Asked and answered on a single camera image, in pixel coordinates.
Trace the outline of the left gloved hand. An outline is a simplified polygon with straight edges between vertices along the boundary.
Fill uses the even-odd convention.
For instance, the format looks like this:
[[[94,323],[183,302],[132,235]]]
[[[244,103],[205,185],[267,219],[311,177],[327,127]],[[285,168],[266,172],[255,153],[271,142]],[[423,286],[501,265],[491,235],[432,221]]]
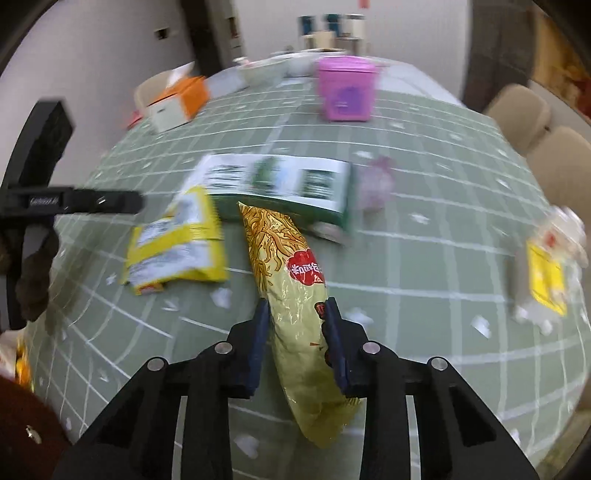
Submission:
[[[2,332],[22,330],[47,309],[50,270],[59,246],[52,227],[1,230]]]

